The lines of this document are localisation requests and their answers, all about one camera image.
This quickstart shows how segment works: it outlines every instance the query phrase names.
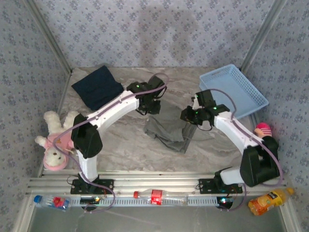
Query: wall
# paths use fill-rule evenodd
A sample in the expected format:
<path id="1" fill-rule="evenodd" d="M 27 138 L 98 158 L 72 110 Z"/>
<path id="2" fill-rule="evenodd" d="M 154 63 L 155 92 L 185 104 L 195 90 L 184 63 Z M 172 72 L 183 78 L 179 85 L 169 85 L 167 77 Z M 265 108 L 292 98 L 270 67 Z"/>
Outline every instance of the wall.
<path id="1" fill-rule="evenodd" d="M 0 1 L 0 231 L 10 231 L 28 178 L 36 175 L 46 135 L 43 113 L 55 110 L 67 75 L 21 0 Z"/>
<path id="2" fill-rule="evenodd" d="M 260 112 L 280 142 L 279 159 L 297 189 L 297 210 L 309 231 L 309 3 L 289 0 L 247 77 L 269 100 Z"/>
<path id="3" fill-rule="evenodd" d="M 35 0 L 73 67 L 242 61 L 273 0 Z"/>

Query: plastic bottle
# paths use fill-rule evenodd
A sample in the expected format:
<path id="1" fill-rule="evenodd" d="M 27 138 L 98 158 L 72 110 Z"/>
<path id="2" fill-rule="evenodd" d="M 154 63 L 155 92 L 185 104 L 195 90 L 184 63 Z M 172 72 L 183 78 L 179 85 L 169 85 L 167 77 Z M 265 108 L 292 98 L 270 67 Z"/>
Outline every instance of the plastic bottle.
<path id="1" fill-rule="evenodd" d="M 70 206 L 70 200 L 63 197 L 37 195 L 33 201 L 37 207 L 48 207 L 62 211 L 66 211 Z"/>
<path id="2" fill-rule="evenodd" d="M 293 188 L 277 188 L 264 196 L 249 201 L 248 206 L 254 215 L 262 215 L 275 206 L 284 204 L 293 194 Z"/>
<path id="3" fill-rule="evenodd" d="M 135 191 L 134 198 L 142 198 L 147 203 L 156 205 L 188 205 L 188 195 L 184 192 L 148 189 L 143 192 Z"/>

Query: dark blue cloth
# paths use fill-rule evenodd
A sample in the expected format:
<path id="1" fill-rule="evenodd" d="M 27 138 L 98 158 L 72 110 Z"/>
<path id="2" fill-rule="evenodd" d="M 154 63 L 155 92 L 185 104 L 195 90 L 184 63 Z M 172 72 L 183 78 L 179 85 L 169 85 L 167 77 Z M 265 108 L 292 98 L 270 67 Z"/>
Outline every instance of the dark blue cloth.
<path id="1" fill-rule="evenodd" d="M 91 110 L 98 110 L 124 91 L 122 85 L 115 81 L 106 66 L 102 66 L 76 82 L 72 88 Z"/>

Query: orange cap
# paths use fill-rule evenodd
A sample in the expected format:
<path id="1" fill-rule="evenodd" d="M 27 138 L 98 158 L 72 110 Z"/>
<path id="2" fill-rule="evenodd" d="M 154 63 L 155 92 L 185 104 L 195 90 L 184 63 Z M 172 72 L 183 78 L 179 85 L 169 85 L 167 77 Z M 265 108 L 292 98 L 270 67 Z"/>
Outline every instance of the orange cap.
<path id="1" fill-rule="evenodd" d="M 138 198 L 138 197 L 139 197 L 139 192 L 138 192 L 138 191 L 135 191 L 133 197 L 134 197 L 134 198 Z"/>
<path id="2" fill-rule="evenodd" d="M 293 195 L 295 193 L 294 188 L 286 188 L 286 190 L 290 195 Z"/>

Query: blue basket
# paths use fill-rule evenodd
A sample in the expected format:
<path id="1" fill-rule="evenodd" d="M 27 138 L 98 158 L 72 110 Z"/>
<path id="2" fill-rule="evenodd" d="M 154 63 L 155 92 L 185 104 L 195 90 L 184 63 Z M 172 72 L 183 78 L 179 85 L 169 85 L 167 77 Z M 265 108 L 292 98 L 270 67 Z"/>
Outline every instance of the blue basket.
<path id="1" fill-rule="evenodd" d="M 269 104 L 267 99 L 233 64 L 203 74 L 199 78 L 201 80 L 199 84 L 201 90 L 217 88 L 226 92 L 233 99 L 237 107 L 235 117 L 238 119 L 248 116 Z M 231 101 L 224 94 L 217 91 L 211 93 L 218 105 L 226 105 L 231 112 L 235 110 Z"/>

